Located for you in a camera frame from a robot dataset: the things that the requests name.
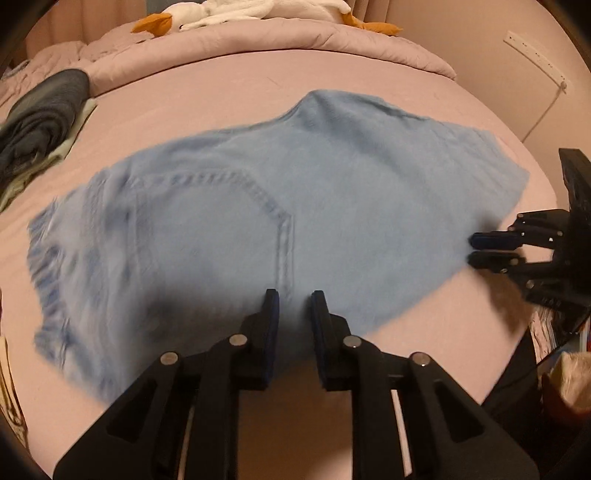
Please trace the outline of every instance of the curtain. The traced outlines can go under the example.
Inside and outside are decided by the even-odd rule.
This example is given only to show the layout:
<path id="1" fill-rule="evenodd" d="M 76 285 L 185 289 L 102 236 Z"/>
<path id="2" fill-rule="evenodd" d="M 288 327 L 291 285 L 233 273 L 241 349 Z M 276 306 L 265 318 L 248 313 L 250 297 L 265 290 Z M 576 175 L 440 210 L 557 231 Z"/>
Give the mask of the curtain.
<path id="1" fill-rule="evenodd" d="M 142 18 L 145 0 L 59 0 L 25 39 L 27 57 L 54 43 L 89 43 L 109 30 Z"/>
<path id="2" fill-rule="evenodd" d="M 353 16 L 364 22 L 385 22 L 390 0 L 347 0 Z"/>

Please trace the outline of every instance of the pink bed sheet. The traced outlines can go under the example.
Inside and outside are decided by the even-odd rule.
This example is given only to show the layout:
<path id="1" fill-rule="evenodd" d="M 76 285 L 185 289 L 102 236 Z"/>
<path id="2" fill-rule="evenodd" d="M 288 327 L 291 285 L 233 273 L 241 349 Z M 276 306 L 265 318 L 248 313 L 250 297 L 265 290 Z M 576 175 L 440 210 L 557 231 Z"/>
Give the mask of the pink bed sheet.
<path id="1" fill-rule="evenodd" d="M 104 406 L 66 383 L 34 351 L 41 311 L 26 266 L 27 223 L 54 197 L 101 168 L 172 138 L 273 118 L 313 89 L 341 89 L 492 131 L 505 152 L 531 174 L 505 226 L 519 211 L 556 207 L 553 190 L 527 149 L 488 108 L 443 74 L 348 53 L 282 50 L 219 56 L 142 76 L 100 96 L 65 162 L 37 179 L 0 216 L 3 330 L 31 451 L 47 472 Z M 466 267 L 369 339 L 397 355 L 428 352 L 482 401 L 531 313 L 506 279 Z M 276 379 L 269 391 L 241 397 L 239 477 L 348 479 L 350 434 L 348 395 L 324 393 L 313 364 L 300 365 Z"/>

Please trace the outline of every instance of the stuffed animal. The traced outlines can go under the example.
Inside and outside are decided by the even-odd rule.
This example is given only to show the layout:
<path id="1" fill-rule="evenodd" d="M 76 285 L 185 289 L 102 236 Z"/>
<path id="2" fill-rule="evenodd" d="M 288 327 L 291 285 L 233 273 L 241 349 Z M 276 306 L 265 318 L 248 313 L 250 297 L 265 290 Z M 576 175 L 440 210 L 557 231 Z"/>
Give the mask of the stuffed animal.
<path id="1" fill-rule="evenodd" d="M 148 31 L 155 37 L 234 20 L 307 18 L 346 24 L 386 35 L 401 31 L 396 25 L 358 20 L 344 0 L 205 0 L 180 2 L 162 13 L 139 20 L 132 32 Z"/>

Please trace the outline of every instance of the orange duck beak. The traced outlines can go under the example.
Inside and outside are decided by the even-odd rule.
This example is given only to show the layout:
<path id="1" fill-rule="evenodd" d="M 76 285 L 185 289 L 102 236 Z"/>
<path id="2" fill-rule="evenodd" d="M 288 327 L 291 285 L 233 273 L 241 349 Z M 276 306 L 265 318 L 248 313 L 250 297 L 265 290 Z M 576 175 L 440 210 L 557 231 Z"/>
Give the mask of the orange duck beak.
<path id="1" fill-rule="evenodd" d="M 168 33 L 172 26 L 173 16 L 171 14 L 151 14 L 138 20 L 131 29 L 131 32 L 150 32 L 154 37 L 162 37 Z"/>

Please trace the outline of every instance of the dark gray folded cloth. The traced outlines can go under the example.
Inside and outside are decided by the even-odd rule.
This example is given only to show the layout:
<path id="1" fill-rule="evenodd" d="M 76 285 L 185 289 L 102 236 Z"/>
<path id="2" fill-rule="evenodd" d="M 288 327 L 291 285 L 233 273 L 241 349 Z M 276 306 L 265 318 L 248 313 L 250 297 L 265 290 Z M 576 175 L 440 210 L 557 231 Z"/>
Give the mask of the dark gray folded cloth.
<path id="1" fill-rule="evenodd" d="M 43 80 L 14 104 L 0 129 L 0 190 L 9 177 L 66 139 L 89 95 L 88 75 L 69 69 Z"/>

